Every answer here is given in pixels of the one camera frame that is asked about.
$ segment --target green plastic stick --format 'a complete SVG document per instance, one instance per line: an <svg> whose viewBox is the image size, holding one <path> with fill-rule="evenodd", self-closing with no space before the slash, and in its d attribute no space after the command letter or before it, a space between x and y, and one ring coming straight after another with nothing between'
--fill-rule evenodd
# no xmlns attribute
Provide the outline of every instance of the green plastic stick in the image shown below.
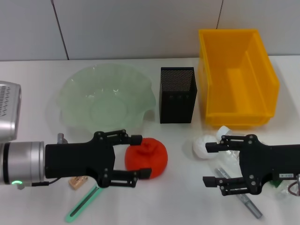
<svg viewBox="0 0 300 225"><path fill-rule="evenodd" d="M65 221L72 223L82 211L102 192L102 188L95 185L83 199L67 214Z"/></svg>

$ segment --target white wall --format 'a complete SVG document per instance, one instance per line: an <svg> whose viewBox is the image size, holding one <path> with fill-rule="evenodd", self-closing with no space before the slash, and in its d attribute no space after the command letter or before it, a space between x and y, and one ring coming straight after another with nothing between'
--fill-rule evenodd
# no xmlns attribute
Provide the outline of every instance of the white wall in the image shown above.
<svg viewBox="0 0 300 225"><path fill-rule="evenodd" d="M222 0L54 0L70 59L198 56Z"/></svg>
<svg viewBox="0 0 300 225"><path fill-rule="evenodd" d="M0 1L0 60L65 59L50 0Z"/></svg>
<svg viewBox="0 0 300 225"><path fill-rule="evenodd" d="M259 30L268 54L300 54L299 0L224 0L218 29Z"/></svg>

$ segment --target gray marker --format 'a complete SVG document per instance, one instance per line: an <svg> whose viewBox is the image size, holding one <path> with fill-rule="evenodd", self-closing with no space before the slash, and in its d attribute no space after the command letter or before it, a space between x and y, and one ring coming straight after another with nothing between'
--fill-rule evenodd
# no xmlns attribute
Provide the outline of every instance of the gray marker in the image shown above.
<svg viewBox="0 0 300 225"><path fill-rule="evenodd" d="M220 177L230 178L228 173L226 173L226 171L223 168L215 169L215 171L218 174L218 176L220 176ZM238 199L240 199L240 201L242 203L244 203L244 205L246 205L246 207L252 212L252 214L257 219L259 219L260 217L263 216L263 214L259 211L259 209L254 205L254 203L250 200L250 198L247 195L239 194L239 195L236 195L236 196L238 197Z"/></svg>

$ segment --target red ball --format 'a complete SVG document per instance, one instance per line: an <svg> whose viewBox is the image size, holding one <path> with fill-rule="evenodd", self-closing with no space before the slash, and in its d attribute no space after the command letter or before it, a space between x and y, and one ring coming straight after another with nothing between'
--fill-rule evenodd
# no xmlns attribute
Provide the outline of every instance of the red ball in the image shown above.
<svg viewBox="0 0 300 225"><path fill-rule="evenodd" d="M129 146L125 153L128 171L151 168L150 179L163 173L168 163L165 146L154 138L143 138L141 145Z"/></svg>

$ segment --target green led light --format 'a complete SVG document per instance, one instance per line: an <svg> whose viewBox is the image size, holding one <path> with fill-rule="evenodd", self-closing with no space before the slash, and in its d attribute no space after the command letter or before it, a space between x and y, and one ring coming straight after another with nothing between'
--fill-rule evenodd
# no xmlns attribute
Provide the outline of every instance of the green led light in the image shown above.
<svg viewBox="0 0 300 225"><path fill-rule="evenodd" d="M15 181L13 181L11 184L23 184L23 182L22 182L22 181L19 181L19 180L15 180Z"/></svg>

